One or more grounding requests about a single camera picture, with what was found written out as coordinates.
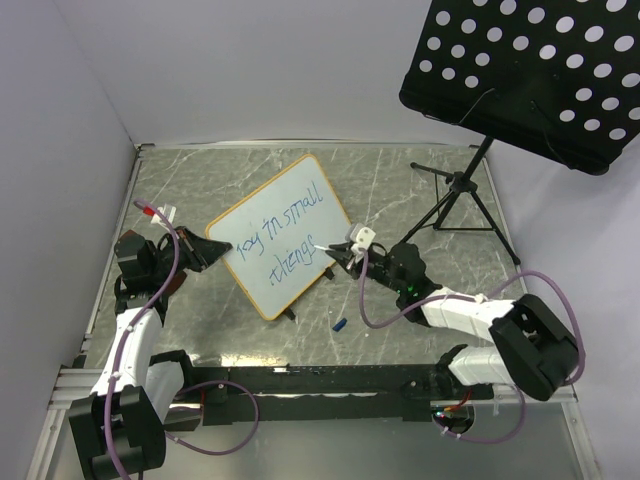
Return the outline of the blue marker cap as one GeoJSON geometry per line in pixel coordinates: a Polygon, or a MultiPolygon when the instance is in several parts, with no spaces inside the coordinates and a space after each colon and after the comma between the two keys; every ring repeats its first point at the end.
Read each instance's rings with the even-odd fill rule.
{"type": "Polygon", "coordinates": [[[333,327],[332,330],[334,332],[339,332],[340,330],[342,330],[346,324],[347,324],[348,320],[346,318],[342,318],[341,320],[339,320],[333,327]]]}

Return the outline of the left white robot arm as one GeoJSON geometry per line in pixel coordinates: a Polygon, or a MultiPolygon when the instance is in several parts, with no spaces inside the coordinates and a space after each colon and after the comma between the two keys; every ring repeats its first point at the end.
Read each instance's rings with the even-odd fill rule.
{"type": "Polygon", "coordinates": [[[169,298],[187,271],[221,259],[228,242],[185,227],[158,242],[129,230],[114,246],[116,332],[98,381],[69,411],[76,452],[87,479],[124,479],[160,467],[166,457],[164,420],[172,400],[192,398],[198,378],[185,351],[155,354],[169,298]]]}

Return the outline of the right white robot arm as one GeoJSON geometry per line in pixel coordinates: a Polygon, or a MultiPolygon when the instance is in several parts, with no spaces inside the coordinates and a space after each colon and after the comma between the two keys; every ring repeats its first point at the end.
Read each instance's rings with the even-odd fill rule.
{"type": "Polygon", "coordinates": [[[484,346],[460,344],[444,354],[436,375],[438,390],[458,398],[476,385],[511,385],[527,396],[547,401],[584,373],[586,355],[575,313],[562,291],[556,294],[569,320],[563,322],[539,297],[524,294],[516,300],[496,294],[456,292],[431,280],[419,249],[398,243],[385,250],[353,241],[325,247],[325,253],[353,279],[360,290],[369,280],[394,291],[398,313],[372,320],[365,300],[358,300],[364,324],[375,330],[401,319],[426,328],[461,332],[484,341],[484,346]]]}

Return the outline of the yellow framed whiteboard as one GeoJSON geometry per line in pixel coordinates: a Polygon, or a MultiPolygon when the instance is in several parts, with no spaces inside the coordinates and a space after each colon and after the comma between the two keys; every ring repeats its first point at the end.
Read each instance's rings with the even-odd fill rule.
{"type": "Polygon", "coordinates": [[[314,245],[342,241],[350,226],[319,160],[305,154],[210,222],[205,235],[231,244],[223,262],[271,321],[334,264],[314,245]]]}

